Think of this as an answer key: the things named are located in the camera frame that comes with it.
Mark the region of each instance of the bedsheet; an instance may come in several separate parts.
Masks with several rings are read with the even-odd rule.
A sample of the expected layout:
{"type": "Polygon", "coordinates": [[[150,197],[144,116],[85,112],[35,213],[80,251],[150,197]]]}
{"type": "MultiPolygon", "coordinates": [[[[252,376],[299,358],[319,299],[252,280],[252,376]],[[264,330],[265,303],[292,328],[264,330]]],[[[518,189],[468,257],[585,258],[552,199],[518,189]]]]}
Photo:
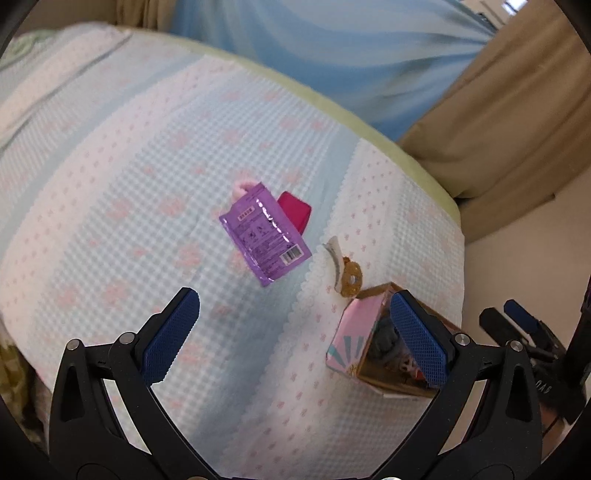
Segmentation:
{"type": "MultiPolygon", "coordinates": [[[[42,61],[59,65],[47,60],[97,30],[115,35],[78,25],[0,70],[0,109],[25,79],[38,93],[43,82],[30,80],[47,74],[42,61]]],[[[224,476],[369,474],[428,401],[386,400],[325,367],[346,300],[322,243],[339,235],[367,286],[394,280],[459,324],[458,224],[375,145],[275,80],[162,37],[123,35],[38,95],[0,151],[9,333],[51,388],[69,339],[111,342],[192,287],[200,319],[154,391],[200,454],[224,476]],[[217,220],[245,176],[313,208],[312,258],[267,288],[217,220]]],[[[129,420],[123,427],[141,441],[129,420]]]]}

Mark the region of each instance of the cardboard box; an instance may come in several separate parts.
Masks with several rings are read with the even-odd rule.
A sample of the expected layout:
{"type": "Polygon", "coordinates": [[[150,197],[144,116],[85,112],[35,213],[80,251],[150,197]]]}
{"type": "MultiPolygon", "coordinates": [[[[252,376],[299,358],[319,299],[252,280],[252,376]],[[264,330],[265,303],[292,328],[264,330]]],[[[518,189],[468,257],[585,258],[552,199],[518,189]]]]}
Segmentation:
{"type": "MultiPolygon", "coordinates": [[[[326,365],[367,385],[384,397],[433,397],[437,389],[430,388],[424,378],[384,367],[368,358],[375,325],[380,318],[389,315],[390,299],[400,290],[403,288],[395,283],[386,283],[359,292],[343,312],[326,355],[326,365]]],[[[460,331],[435,310],[420,301],[419,303],[428,313],[441,320],[448,330],[460,331]]]]}

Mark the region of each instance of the wall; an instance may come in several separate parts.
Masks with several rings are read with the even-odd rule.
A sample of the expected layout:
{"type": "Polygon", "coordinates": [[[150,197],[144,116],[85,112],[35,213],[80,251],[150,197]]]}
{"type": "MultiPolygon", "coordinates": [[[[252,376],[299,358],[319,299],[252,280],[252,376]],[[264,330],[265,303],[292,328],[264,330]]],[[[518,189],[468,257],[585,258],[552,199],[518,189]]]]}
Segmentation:
{"type": "Polygon", "coordinates": [[[116,0],[40,0],[18,34],[38,28],[61,28],[82,21],[115,23],[116,0]]]}

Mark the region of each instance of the floor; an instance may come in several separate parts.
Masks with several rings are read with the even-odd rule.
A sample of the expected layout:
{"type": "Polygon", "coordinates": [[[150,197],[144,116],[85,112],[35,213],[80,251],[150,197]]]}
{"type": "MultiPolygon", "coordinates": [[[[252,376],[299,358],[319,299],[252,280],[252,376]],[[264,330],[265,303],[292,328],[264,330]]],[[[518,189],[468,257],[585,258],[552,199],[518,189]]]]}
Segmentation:
{"type": "MultiPolygon", "coordinates": [[[[568,344],[591,274],[590,245],[591,169],[552,202],[466,247],[464,330],[492,344],[478,326],[480,312],[502,311],[506,300],[515,299],[568,344]]],[[[446,447],[461,440],[481,391],[472,392],[446,447]]]]}

